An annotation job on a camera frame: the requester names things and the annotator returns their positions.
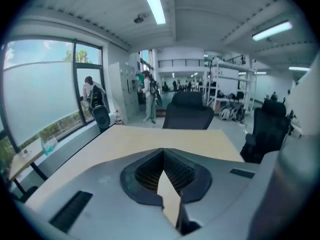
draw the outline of shelving unit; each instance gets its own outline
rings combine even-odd
[[[211,71],[211,69],[213,68],[216,68],[215,73],[212,73]],[[245,76],[245,78],[223,76],[221,75],[222,73],[221,69],[230,69],[230,70],[236,70],[239,72],[246,72],[245,75],[242,75],[242,76]],[[251,113],[253,111],[253,106],[255,102],[255,93],[256,93],[256,87],[257,87],[257,75],[255,74],[256,72],[257,72],[256,69],[252,69],[247,65],[236,65],[229,62],[225,62],[219,58],[214,58],[212,60],[212,63],[210,63],[209,83],[211,83],[211,81],[216,82],[216,87],[211,86],[210,89],[219,88],[218,87],[219,79],[230,79],[230,80],[238,80],[238,81],[246,82],[245,89],[237,89],[237,92],[244,93],[243,99],[240,99],[239,102],[244,104],[244,109],[247,113]],[[228,99],[228,98],[218,98],[217,95],[218,95],[217,91],[215,92],[214,96],[207,95],[207,106],[209,106],[213,102],[213,110],[216,109],[217,101],[223,101],[223,102],[235,101],[233,99]]]

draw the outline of ceiling beam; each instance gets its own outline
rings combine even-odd
[[[297,53],[297,55],[299,55],[299,52],[312,52],[317,51],[318,49],[318,43],[296,43],[258,51],[254,53],[254,57],[265,57],[282,53]]]
[[[175,43],[176,38],[176,8],[175,8],[175,0],[167,0],[169,7],[169,15],[171,22],[171,32],[172,32],[172,40]]]
[[[69,26],[74,28],[74,31],[81,30],[88,33],[91,33],[95,36],[103,38],[125,50],[130,49],[130,45],[125,43],[124,41],[116,38],[111,33],[99,28],[98,26],[93,25],[90,22],[87,22],[83,19],[65,14],[63,12],[45,9],[45,8],[30,8],[27,9],[24,14],[21,15],[19,20],[33,20],[33,21],[43,21],[43,22],[51,22],[55,24],[61,24],[64,26]]]
[[[287,11],[290,7],[291,3],[289,2],[289,0],[277,0],[273,2],[269,6],[258,12],[256,15],[254,15],[252,18],[250,18],[247,22],[245,22],[237,30],[232,32],[224,40],[222,40],[223,44],[225,46],[231,44],[235,40],[250,32],[254,27],[257,27],[262,23],[271,20],[279,14]]]

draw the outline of office chair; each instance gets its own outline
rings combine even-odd
[[[240,152],[244,161],[260,164],[266,153],[280,150],[289,125],[285,105],[266,99],[262,108],[254,110],[253,133],[245,136]]]
[[[104,103],[102,91],[94,85],[90,96],[90,110],[100,129],[107,129],[110,125],[110,117]]]
[[[177,92],[168,104],[163,129],[206,130],[214,111],[203,106],[201,92]]]

